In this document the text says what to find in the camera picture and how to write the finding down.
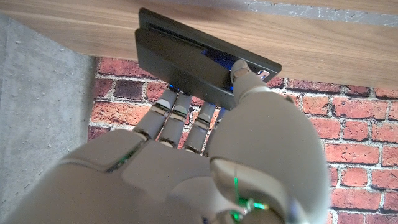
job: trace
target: red brick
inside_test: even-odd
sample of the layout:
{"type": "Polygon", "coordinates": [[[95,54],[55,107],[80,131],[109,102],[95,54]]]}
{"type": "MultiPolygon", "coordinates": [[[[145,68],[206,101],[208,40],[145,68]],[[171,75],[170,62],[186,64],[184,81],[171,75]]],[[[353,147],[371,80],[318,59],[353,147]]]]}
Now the red brick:
{"type": "Polygon", "coordinates": [[[398,192],[387,191],[384,195],[384,206],[385,210],[398,212],[398,192]]]}
{"type": "Polygon", "coordinates": [[[331,212],[328,213],[328,222],[327,224],[333,224],[333,214],[331,212]]]}
{"type": "Polygon", "coordinates": [[[136,125],[148,112],[150,106],[128,103],[96,102],[91,121],[108,124],[136,125]]]}
{"type": "Polygon", "coordinates": [[[363,86],[352,86],[348,85],[345,88],[345,94],[348,96],[364,96],[368,97],[370,95],[371,89],[363,86]]]}
{"type": "Polygon", "coordinates": [[[380,213],[375,214],[367,214],[366,215],[366,224],[397,224],[398,223],[398,215],[382,215],[380,213]]]}
{"type": "Polygon", "coordinates": [[[188,131],[182,133],[181,138],[180,138],[180,142],[178,143],[177,149],[181,149],[182,148],[182,146],[185,143],[185,140],[187,140],[188,134],[189,134],[188,131]]]}
{"type": "Polygon", "coordinates": [[[343,139],[363,141],[368,139],[368,124],[362,121],[347,121],[344,125],[343,139]]]}
{"type": "Polygon", "coordinates": [[[333,99],[334,114],[342,118],[385,119],[388,103],[381,100],[351,99],[336,97],[333,99]]]}
{"type": "Polygon", "coordinates": [[[267,86],[269,88],[283,88],[284,79],[280,77],[274,77],[273,79],[267,82],[267,86]]]}
{"type": "Polygon", "coordinates": [[[105,96],[112,87],[112,80],[96,78],[94,81],[94,99],[105,96]]]}
{"type": "Polygon", "coordinates": [[[198,115],[199,115],[199,111],[194,111],[192,113],[192,122],[195,122],[197,120],[198,115]]]}
{"type": "Polygon", "coordinates": [[[391,104],[388,119],[397,121],[398,120],[398,101],[394,101],[391,104]]]}
{"type": "Polygon", "coordinates": [[[362,168],[352,167],[341,172],[341,184],[352,187],[365,187],[368,174],[362,168]]]}
{"type": "Polygon", "coordinates": [[[150,101],[157,101],[162,96],[164,90],[167,89],[167,84],[151,82],[147,85],[147,99],[150,101]]]}
{"type": "Polygon", "coordinates": [[[382,166],[398,166],[398,147],[384,146],[381,161],[382,166]]]}
{"type": "Polygon", "coordinates": [[[398,189],[398,169],[372,170],[372,187],[377,189],[398,189]]]}
{"type": "Polygon", "coordinates": [[[374,92],[378,98],[398,99],[398,90],[384,90],[376,88],[374,89],[374,92]]]}
{"type": "Polygon", "coordinates": [[[372,140],[398,143],[398,124],[372,124],[372,140]]]}
{"type": "Polygon", "coordinates": [[[299,94],[289,94],[289,93],[282,93],[282,96],[291,97],[296,107],[300,107],[300,95],[299,94]]]}
{"type": "Polygon", "coordinates": [[[329,167],[329,181],[330,181],[330,186],[336,187],[337,185],[337,168],[336,167],[329,167]]]}
{"type": "Polygon", "coordinates": [[[124,75],[128,77],[155,78],[155,76],[139,68],[138,62],[113,58],[102,58],[99,73],[108,75],[124,75]]]}
{"type": "Polygon", "coordinates": [[[310,118],[310,121],[318,131],[322,139],[339,139],[340,122],[334,119],[310,118]]]}
{"type": "Polygon", "coordinates": [[[328,114],[329,97],[327,96],[304,96],[303,112],[316,115],[328,114]]]}
{"type": "Polygon", "coordinates": [[[338,213],[338,224],[363,224],[365,216],[362,214],[355,213],[338,213]]]}
{"type": "Polygon", "coordinates": [[[88,139],[88,141],[96,139],[98,136],[105,134],[105,133],[109,132],[110,130],[111,130],[110,128],[88,126],[87,139],[88,139]]]}
{"type": "Polygon", "coordinates": [[[331,192],[331,206],[336,208],[355,208],[377,210],[380,204],[380,192],[367,190],[333,189],[331,192]]]}
{"type": "Polygon", "coordinates": [[[199,99],[199,98],[197,98],[195,96],[192,97],[191,105],[193,105],[193,106],[201,106],[203,104],[204,104],[204,101],[202,99],[199,99]]]}
{"type": "Polygon", "coordinates": [[[377,164],[379,148],[361,144],[325,144],[328,162],[349,162],[358,164],[377,164]]]}
{"type": "Polygon", "coordinates": [[[311,82],[305,80],[290,79],[287,88],[291,90],[316,91],[323,93],[339,93],[340,85],[322,82],[311,82]]]}
{"type": "Polygon", "coordinates": [[[210,121],[210,130],[213,129],[214,124],[216,123],[216,119],[217,119],[217,116],[218,116],[219,112],[220,112],[220,110],[215,110],[214,111],[213,117],[211,118],[211,121],[210,121]]]}
{"type": "Polygon", "coordinates": [[[114,87],[114,96],[132,100],[142,100],[142,82],[118,80],[114,87]]]}

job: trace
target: brick wall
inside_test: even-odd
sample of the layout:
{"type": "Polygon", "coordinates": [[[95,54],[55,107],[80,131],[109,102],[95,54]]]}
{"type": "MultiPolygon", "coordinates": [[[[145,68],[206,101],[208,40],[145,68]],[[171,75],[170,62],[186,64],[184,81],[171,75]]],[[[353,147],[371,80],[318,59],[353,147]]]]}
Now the brick wall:
{"type": "MultiPolygon", "coordinates": [[[[331,182],[328,223],[398,223],[398,91],[286,78],[268,85],[291,96],[322,139],[331,182]]],[[[137,62],[102,58],[88,139],[132,130],[166,86],[137,62]]],[[[193,97],[182,141],[202,103],[193,97]]]]}

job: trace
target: concrete wall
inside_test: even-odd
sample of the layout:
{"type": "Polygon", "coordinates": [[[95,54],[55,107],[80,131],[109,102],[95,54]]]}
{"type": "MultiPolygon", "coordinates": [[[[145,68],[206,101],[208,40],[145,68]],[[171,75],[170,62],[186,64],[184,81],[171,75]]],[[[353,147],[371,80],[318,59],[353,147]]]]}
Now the concrete wall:
{"type": "Polygon", "coordinates": [[[95,59],[0,14],[0,223],[87,140],[95,59]]]}

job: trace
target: black device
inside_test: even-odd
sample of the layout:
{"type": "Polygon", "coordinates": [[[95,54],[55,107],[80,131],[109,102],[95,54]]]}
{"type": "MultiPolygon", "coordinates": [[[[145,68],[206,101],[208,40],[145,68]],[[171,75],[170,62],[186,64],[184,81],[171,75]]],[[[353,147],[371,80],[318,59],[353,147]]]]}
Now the black device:
{"type": "Polygon", "coordinates": [[[282,69],[276,62],[148,9],[140,9],[139,24],[135,35],[142,69],[227,110],[235,107],[230,70],[237,60],[245,60],[256,73],[269,73],[264,82],[282,69]]]}

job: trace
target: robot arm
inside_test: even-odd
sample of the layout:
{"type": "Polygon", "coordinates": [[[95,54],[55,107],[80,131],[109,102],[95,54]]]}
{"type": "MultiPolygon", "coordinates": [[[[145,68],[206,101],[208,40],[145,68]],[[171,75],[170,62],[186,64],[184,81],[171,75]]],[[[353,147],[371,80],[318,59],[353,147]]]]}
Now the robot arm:
{"type": "Polygon", "coordinates": [[[149,26],[155,31],[136,32],[139,57],[151,56],[164,66],[161,74],[156,65],[147,70],[181,91],[170,85],[132,132],[111,131],[65,156],[6,223],[325,223],[328,174],[318,135],[294,104],[270,91],[268,76],[252,72],[262,65],[272,76],[277,64],[181,24],[164,35],[159,26],[170,19],[143,12],[144,27],[159,24],[149,26]],[[205,72],[216,73],[205,76],[172,56],[162,58],[174,48],[156,53],[156,45],[140,36],[151,32],[196,55],[195,63],[206,62],[205,72]],[[191,33],[202,39],[191,40],[189,48],[191,33]],[[210,50],[196,54],[206,41],[210,50]],[[229,57],[233,66],[221,68],[207,60],[215,49],[222,49],[223,59],[240,50],[251,62],[229,57]],[[197,85],[176,78],[184,74],[193,74],[197,85]],[[183,150],[176,150],[190,95],[207,102],[183,150]],[[220,111],[202,153],[216,104],[228,110],[220,111]]]}

